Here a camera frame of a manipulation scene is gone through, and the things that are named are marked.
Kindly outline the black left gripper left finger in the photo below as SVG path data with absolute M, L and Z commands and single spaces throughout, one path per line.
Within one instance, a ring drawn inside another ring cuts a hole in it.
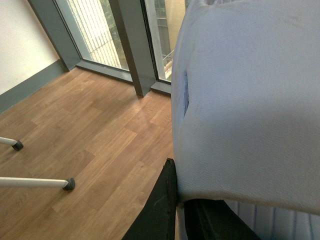
M 124 240 L 173 240 L 178 184 L 175 162 L 167 158 L 156 183 Z

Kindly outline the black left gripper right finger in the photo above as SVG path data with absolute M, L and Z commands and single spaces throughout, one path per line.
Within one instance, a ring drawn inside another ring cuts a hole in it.
M 258 240 L 224 200 L 192 199 L 184 203 L 189 240 Z

